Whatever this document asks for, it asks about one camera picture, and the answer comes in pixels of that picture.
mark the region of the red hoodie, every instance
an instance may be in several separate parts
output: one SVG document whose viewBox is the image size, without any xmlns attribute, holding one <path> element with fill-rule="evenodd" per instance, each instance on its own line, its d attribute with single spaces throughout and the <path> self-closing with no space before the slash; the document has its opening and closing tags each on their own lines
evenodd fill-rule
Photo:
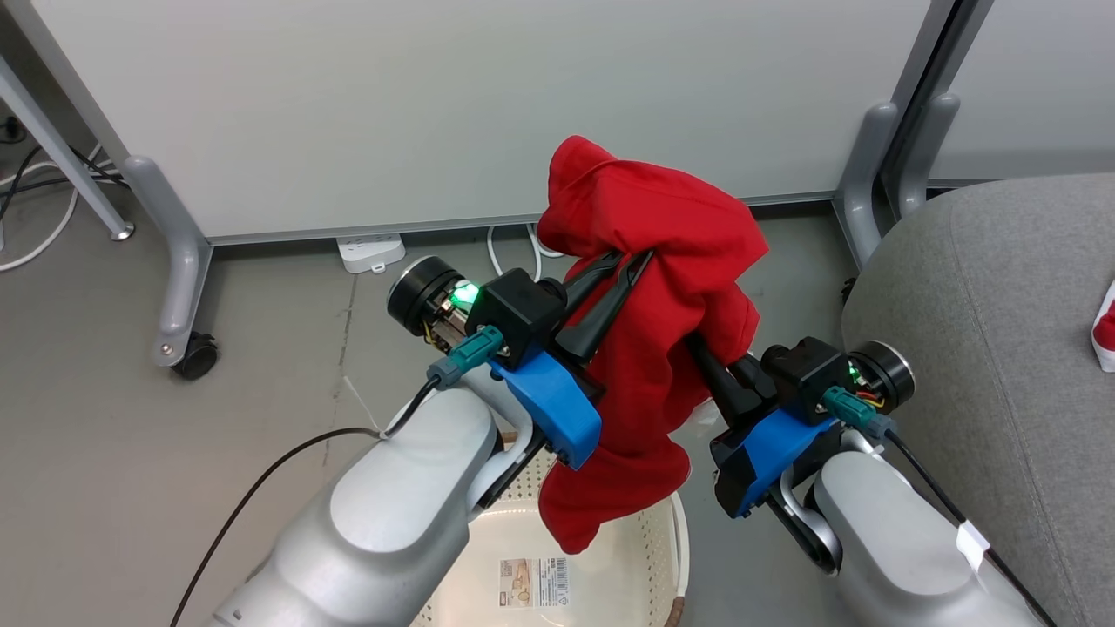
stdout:
<svg viewBox="0 0 1115 627">
<path fill-rule="evenodd" d="M 747 351 L 759 316 L 736 280 L 767 247 L 739 200 L 683 172 L 617 160 L 578 136 L 551 161 L 539 238 L 581 258 L 570 277 L 613 249 L 655 250 L 589 366 L 608 388 L 598 407 L 600 445 L 580 471 L 558 464 L 542 485 L 543 522 L 562 550 L 579 553 L 601 523 L 649 508 L 685 482 L 689 457 L 669 434 L 708 389 L 681 338 L 699 330 L 724 364 Z"/>
</svg>

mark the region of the white basket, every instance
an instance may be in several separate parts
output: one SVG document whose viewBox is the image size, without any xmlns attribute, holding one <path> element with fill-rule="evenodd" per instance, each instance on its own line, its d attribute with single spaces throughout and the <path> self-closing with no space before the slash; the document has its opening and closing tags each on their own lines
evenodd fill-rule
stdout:
<svg viewBox="0 0 1115 627">
<path fill-rule="evenodd" d="M 675 627 L 689 582 L 689 531 L 677 493 L 608 522 L 592 544 L 565 556 L 539 517 L 553 455 L 539 454 L 468 525 L 468 546 L 411 627 Z M 500 606 L 503 560 L 566 558 L 568 605 Z"/>
</svg>

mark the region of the electrical outlet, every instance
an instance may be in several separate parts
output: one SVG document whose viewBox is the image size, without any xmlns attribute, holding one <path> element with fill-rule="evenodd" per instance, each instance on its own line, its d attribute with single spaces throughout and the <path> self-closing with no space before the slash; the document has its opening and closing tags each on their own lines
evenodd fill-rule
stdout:
<svg viewBox="0 0 1115 627">
<path fill-rule="evenodd" d="M 345 269 L 353 274 L 371 270 L 379 274 L 388 263 L 401 260 L 407 251 L 398 233 L 337 238 Z"/>
</svg>

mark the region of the concrete floor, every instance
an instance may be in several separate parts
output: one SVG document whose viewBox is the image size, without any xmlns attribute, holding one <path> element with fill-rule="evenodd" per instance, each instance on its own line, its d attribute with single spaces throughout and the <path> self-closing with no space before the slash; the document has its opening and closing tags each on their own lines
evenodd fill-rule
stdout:
<svg viewBox="0 0 1115 627">
<path fill-rule="evenodd" d="M 329 242 L 219 251 L 197 328 L 222 359 L 187 384 L 148 359 L 165 287 L 162 238 L 136 220 L 112 243 L 79 205 L 46 254 L 0 274 L 0 624 L 166 625 L 222 521 L 275 457 L 323 431 L 366 424 L 348 375 L 378 417 L 407 401 L 435 358 L 385 310 L 386 274 L 345 272 Z M 9 254 L 33 245 L 69 191 L 14 205 Z M 740 286 L 763 322 L 756 349 L 815 335 L 838 341 L 840 287 L 853 273 L 827 213 L 764 220 L 770 253 Z M 505 267 L 532 263 L 506 229 Z M 483 233 L 410 238 L 477 281 L 493 277 Z M 545 260 L 561 276 L 570 260 Z M 763 510 L 729 520 L 712 498 L 708 440 L 676 434 L 694 472 L 681 490 L 692 542 L 683 625 L 851 625 L 821 577 Z M 264 485 L 225 538 L 182 625 L 197 625 L 265 554 L 301 504 L 367 444 L 340 440 L 297 457 Z"/>
</svg>

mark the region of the white wall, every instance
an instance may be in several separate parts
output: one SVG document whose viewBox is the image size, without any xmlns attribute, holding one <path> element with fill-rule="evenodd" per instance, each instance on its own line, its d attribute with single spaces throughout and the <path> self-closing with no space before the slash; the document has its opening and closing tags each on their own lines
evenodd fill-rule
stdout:
<svg viewBox="0 0 1115 627">
<path fill-rule="evenodd" d="M 570 134 L 745 196 L 836 187 L 928 0 L 33 0 L 209 237 L 545 209 Z"/>
<path fill-rule="evenodd" d="M 1115 2 L 996 0 L 933 180 L 1115 171 Z"/>
</svg>

